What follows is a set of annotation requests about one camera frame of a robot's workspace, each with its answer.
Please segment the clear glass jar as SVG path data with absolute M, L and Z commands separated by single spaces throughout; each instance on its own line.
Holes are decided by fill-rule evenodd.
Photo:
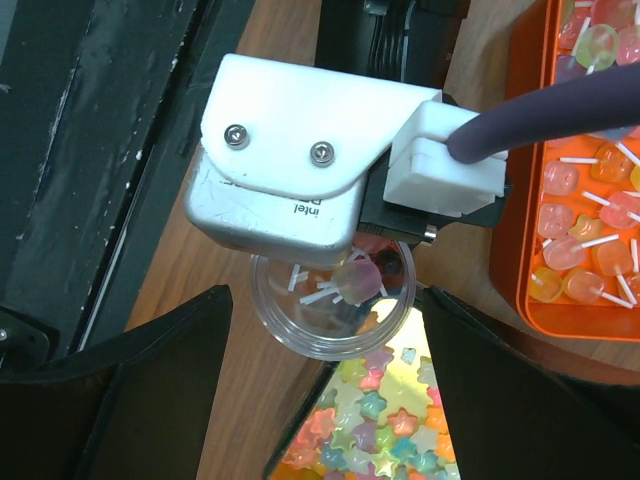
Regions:
M 417 282 L 411 247 L 385 241 L 354 246 L 330 270 L 254 256 L 251 287 L 257 315 L 277 341 L 334 361 L 391 340 L 413 308 Z

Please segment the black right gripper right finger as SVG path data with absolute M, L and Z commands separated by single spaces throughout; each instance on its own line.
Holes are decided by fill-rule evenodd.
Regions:
M 639 374 L 427 287 L 422 315 L 464 479 L 636 479 Z

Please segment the orange box of lollipops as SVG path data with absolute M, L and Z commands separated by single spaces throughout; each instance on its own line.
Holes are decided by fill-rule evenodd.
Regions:
M 538 1 L 517 21 L 507 93 L 639 61 L 635 1 Z M 639 338 L 639 130 L 552 140 L 510 153 L 513 189 L 492 237 L 495 289 L 557 337 Z

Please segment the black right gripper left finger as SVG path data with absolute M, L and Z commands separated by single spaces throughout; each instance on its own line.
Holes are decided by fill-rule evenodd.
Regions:
M 1 375 L 5 479 L 193 479 L 226 349 L 214 286 L 110 340 Z

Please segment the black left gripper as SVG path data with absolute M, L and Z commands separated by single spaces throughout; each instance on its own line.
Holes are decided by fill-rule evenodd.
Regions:
M 467 1 L 325 1 L 315 64 L 441 90 L 469 8 Z M 506 158 L 464 164 L 445 145 L 473 116 L 444 93 L 409 113 L 367 172 L 359 231 L 416 244 L 454 222 L 499 223 L 511 190 Z

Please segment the black tin of star candies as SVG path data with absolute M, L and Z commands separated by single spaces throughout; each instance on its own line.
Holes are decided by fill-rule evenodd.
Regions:
M 265 479 L 458 479 L 420 306 L 386 346 L 322 372 Z

